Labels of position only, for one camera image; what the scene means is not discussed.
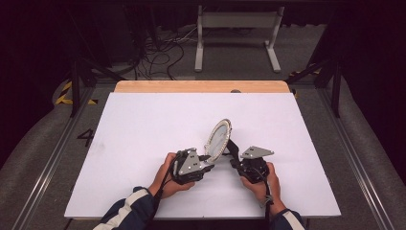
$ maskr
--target right hand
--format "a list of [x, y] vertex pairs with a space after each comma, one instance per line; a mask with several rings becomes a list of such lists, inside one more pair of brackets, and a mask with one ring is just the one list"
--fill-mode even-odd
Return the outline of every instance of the right hand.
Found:
[[[286, 207], [284, 206], [281, 200], [281, 185], [278, 179], [278, 176], [275, 174], [275, 167], [274, 164], [270, 162], [266, 162], [266, 165], [269, 169], [269, 174], [267, 176], [268, 184], [271, 189], [271, 195], [273, 197], [274, 204], [271, 205], [271, 215], [276, 215], [278, 212], [282, 211]], [[260, 203], [264, 203], [266, 197], [266, 187], [265, 183], [256, 183], [251, 184], [247, 178], [242, 176], [241, 178], [242, 184], [249, 190], [254, 193], [254, 196]]]

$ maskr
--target left hand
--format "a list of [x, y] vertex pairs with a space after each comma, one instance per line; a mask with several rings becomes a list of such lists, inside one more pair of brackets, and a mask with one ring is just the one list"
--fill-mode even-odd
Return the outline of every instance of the left hand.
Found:
[[[165, 162], [161, 167], [159, 168], [158, 172], [155, 175], [155, 179], [153, 180], [152, 184], [149, 186], [149, 191], [152, 193], [153, 196], [158, 193], [159, 187], [161, 186], [162, 180], [165, 177], [165, 174], [168, 171], [168, 168], [170, 166], [170, 163], [172, 160], [176, 157], [176, 153], [170, 152], [167, 155], [167, 158], [165, 158]], [[164, 192], [162, 193], [161, 198], [167, 198], [170, 197], [174, 194], [176, 194], [179, 191], [187, 191], [191, 187], [194, 186], [194, 182], [190, 182], [184, 185], [180, 185], [176, 182], [174, 182], [171, 178], [170, 173], [168, 174], [167, 181], [169, 181], [165, 187], [164, 187]]]

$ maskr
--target black sleeve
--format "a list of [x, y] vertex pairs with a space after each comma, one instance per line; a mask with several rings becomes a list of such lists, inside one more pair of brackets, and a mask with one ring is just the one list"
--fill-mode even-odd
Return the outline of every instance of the black sleeve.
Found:
[[270, 223], [271, 230], [303, 230], [305, 229], [301, 215], [285, 209], [274, 216]]
[[148, 189], [135, 187], [133, 194], [117, 201], [94, 230], [145, 229], [153, 214], [153, 196]]

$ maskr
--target hand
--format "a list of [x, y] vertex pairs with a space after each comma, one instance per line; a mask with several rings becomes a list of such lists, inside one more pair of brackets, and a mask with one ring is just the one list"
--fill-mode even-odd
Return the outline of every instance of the hand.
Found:
[[[266, 165], [269, 169], [267, 176], [268, 184], [271, 189], [271, 195], [274, 199], [274, 204], [271, 205], [271, 215], [275, 216], [278, 212], [282, 211], [286, 207], [281, 200], [281, 185], [277, 175], [275, 174], [274, 164], [267, 162]], [[260, 203], [264, 203], [266, 197], [266, 187], [264, 183], [251, 184], [247, 178], [241, 177], [242, 184], [254, 193], [254, 196]]]
[[[152, 184], [148, 188], [153, 196], [155, 196], [156, 193], [158, 193], [158, 190], [159, 190], [159, 187], [161, 186], [162, 180], [164, 179], [165, 174], [167, 173], [168, 168], [170, 166], [170, 163], [175, 158], [175, 156], [176, 156], [176, 153], [173, 153], [173, 152], [168, 153], [167, 158], [165, 158], [164, 164], [161, 165], [158, 172], [156, 173], [155, 179], [153, 180]], [[168, 174], [167, 181], [169, 181], [169, 182], [165, 185], [164, 192], [162, 193], [161, 198], [170, 197], [170, 196], [176, 194], [176, 192], [186, 191], [189, 188], [194, 186], [194, 182], [190, 182], [190, 183], [187, 183], [187, 184], [184, 184], [184, 185], [180, 185], [180, 184], [172, 181], [170, 173]]]

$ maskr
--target dark wall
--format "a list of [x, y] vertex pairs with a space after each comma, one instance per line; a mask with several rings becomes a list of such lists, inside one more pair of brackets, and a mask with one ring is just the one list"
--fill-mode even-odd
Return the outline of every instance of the dark wall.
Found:
[[56, 21], [46, 1], [9, 1], [0, 8], [0, 167], [26, 132], [53, 109], [67, 76]]
[[406, 184], [406, 9], [363, 1], [358, 37], [344, 58], [352, 96]]

